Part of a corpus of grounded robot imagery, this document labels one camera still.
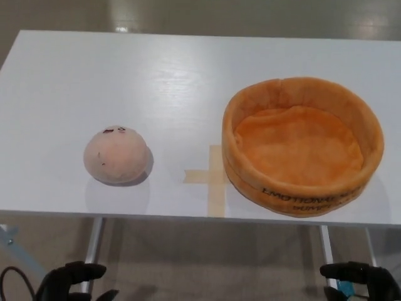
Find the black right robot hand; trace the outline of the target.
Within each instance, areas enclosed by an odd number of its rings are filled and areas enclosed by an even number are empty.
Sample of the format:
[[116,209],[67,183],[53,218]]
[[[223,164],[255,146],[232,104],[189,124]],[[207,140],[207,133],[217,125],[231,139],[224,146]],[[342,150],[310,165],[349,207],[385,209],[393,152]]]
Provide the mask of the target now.
[[348,261],[322,265],[320,274],[326,279],[366,285],[366,300],[400,300],[400,287],[386,268]]

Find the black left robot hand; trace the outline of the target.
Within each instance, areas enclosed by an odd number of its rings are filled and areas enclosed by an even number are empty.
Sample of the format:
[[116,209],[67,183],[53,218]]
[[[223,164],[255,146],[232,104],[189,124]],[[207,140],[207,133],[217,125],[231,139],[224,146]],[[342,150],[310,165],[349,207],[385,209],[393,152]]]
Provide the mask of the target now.
[[36,301],[91,301],[90,293],[70,293],[72,285],[104,276],[107,268],[97,263],[74,261],[50,271],[35,293]]

